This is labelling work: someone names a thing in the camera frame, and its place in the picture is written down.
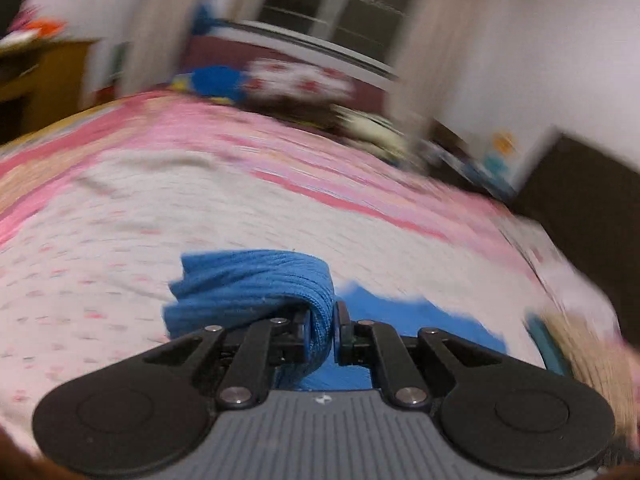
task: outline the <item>wooden cabinet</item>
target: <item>wooden cabinet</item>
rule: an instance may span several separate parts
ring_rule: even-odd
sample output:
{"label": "wooden cabinet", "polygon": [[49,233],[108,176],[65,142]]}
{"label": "wooden cabinet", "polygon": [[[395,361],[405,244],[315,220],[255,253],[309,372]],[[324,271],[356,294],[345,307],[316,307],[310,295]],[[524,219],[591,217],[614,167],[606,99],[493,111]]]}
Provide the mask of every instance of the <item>wooden cabinet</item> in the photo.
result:
{"label": "wooden cabinet", "polygon": [[35,41],[0,48],[0,143],[79,111],[93,40]]}

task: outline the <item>blue towel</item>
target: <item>blue towel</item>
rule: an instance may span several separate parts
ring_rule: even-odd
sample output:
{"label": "blue towel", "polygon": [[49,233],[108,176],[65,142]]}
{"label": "blue towel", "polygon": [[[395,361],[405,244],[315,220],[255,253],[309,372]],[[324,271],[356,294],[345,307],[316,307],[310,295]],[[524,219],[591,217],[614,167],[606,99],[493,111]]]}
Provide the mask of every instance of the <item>blue towel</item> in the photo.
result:
{"label": "blue towel", "polygon": [[[426,300],[395,301],[379,298],[360,286],[351,285],[341,294],[352,320],[373,319],[389,323],[400,335],[415,336],[422,327],[433,326],[506,353],[504,341],[492,335],[471,317],[454,316]],[[339,367],[334,352],[318,370],[298,383],[299,390],[367,390],[369,370],[359,366]]]}
{"label": "blue towel", "polygon": [[216,324],[234,328],[305,301],[311,310],[310,363],[286,367],[281,387],[322,364],[330,349],[334,284],[324,261],[289,251],[219,251],[182,256],[184,277],[169,285],[177,303],[164,308],[171,338]]}

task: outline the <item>window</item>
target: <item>window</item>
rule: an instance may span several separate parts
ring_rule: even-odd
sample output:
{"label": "window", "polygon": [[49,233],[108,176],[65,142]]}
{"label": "window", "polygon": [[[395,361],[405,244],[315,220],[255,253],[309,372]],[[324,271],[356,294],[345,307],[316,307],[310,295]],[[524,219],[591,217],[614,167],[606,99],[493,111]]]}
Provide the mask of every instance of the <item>window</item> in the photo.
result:
{"label": "window", "polygon": [[264,0],[257,20],[386,62],[409,0]]}

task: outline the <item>pink bedspread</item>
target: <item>pink bedspread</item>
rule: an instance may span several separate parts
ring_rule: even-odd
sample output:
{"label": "pink bedspread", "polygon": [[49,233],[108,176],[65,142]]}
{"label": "pink bedspread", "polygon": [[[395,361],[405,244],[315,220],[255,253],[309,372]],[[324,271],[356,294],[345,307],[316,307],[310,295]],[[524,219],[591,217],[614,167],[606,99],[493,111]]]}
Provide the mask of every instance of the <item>pink bedspread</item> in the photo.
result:
{"label": "pink bedspread", "polygon": [[168,92],[130,98],[0,161],[0,243],[96,155],[117,147],[213,153],[332,207],[384,219],[531,272],[492,223],[502,209],[490,200],[402,173],[367,153],[271,118]]}

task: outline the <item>gray gripper base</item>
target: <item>gray gripper base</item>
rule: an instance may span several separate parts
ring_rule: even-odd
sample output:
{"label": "gray gripper base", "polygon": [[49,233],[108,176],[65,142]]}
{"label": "gray gripper base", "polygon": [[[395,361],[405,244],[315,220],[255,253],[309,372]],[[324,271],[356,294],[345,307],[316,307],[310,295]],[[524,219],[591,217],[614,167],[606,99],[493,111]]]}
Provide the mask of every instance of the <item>gray gripper base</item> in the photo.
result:
{"label": "gray gripper base", "polygon": [[[585,470],[565,476],[591,480]],[[375,390],[272,391],[223,413],[200,447],[148,480],[497,480],[458,455],[423,413],[395,410]]]}

